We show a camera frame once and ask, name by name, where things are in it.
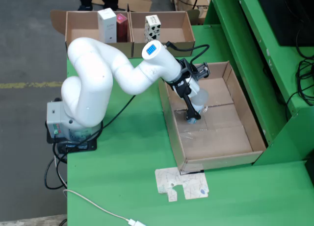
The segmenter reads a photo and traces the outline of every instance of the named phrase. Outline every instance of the black shoe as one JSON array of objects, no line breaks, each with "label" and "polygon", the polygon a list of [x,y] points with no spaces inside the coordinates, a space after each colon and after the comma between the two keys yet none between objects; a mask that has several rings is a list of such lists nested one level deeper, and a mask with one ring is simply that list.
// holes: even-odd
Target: black shoe
[{"label": "black shoe", "polygon": [[78,11],[92,11],[93,10],[93,6],[85,6],[85,5],[81,5],[79,8],[78,8]]},{"label": "black shoe", "polygon": [[113,11],[117,11],[118,5],[117,4],[104,4],[103,8],[104,9],[111,8]]}]

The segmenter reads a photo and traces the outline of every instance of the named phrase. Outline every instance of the white box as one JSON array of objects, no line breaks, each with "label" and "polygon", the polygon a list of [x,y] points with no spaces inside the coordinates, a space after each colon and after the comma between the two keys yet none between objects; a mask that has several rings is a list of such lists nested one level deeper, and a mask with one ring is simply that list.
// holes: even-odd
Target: white box
[{"label": "white box", "polygon": [[99,40],[104,43],[117,43],[117,16],[112,9],[98,11]]},{"label": "white box", "polygon": [[157,15],[150,15],[145,17],[145,42],[152,40],[159,40],[160,38],[161,22]]}]

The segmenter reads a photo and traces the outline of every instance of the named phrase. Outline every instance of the pink box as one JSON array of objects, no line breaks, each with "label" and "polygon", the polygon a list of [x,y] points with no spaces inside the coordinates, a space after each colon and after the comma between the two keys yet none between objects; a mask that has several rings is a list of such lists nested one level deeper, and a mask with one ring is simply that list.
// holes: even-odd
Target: pink box
[{"label": "pink box", "polygon": [[128,41],[128,18],[117,14],[117,42]]}]

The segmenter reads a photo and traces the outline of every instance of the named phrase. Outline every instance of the green workbench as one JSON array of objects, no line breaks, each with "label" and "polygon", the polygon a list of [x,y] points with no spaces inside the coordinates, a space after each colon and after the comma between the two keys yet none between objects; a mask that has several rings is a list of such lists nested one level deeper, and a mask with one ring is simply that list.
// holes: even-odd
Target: green workbench
[{"label": "green workbench", "polygon": [[[258,0],[211,0],[205,23],[222,26],[237,65],[238,80],[244,85],[268,144],[255,164],[306,158],[314,147],[314,106],[307,105],[296,94],[286,109],[278,103],[270,80],[263,72],[265,61],[287,102],[297,90],[295,73],[302,60],[296,47],[278,44]],[[314,47],[300,49],[304,54],[314,53]],[[312,84],[312,78],[302,80],[302,88]],[[313,94],[314,87],[306,93]]]},{"label": "green workbench", "polygon": [[[194,26],[196,45],[210,49],[196,63],[230,60],[221,25]],[[131,59],[134,66],[142,59]],[[68,76],[75,70],[68,62]],[[114,82],[104,123],[131,98]],[[98,149],[68,156],[68,188],[147,226],[279,226],[313,222],[314,188],[302,161],[205,171],[209,197],[168,202],[157,191],[155,169],[175,167],[157,83],[135,97],[98,139]],[[68,225],[127,225],[68,193]]]}]

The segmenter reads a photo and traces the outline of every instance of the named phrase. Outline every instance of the concrete floor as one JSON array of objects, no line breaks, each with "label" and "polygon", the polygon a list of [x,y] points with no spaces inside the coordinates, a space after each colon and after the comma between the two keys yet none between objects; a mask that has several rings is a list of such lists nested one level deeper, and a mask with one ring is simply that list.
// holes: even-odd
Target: concrete floor
[{"label": "concrete floor", "polygon": [[[174,10],[170,0],[152,1],[151,11]],[[46,104],[60,96],[66,78],[64,36],[53,29],[50,10],[78,6],[79,0],[1,2],[0,222],[66,213],[62,190],[47,190],[43,181],[53,157],[46,143]],[[65,166],[61,173],[66,178]],[[54,168],[49,184],[59,185]]]}]

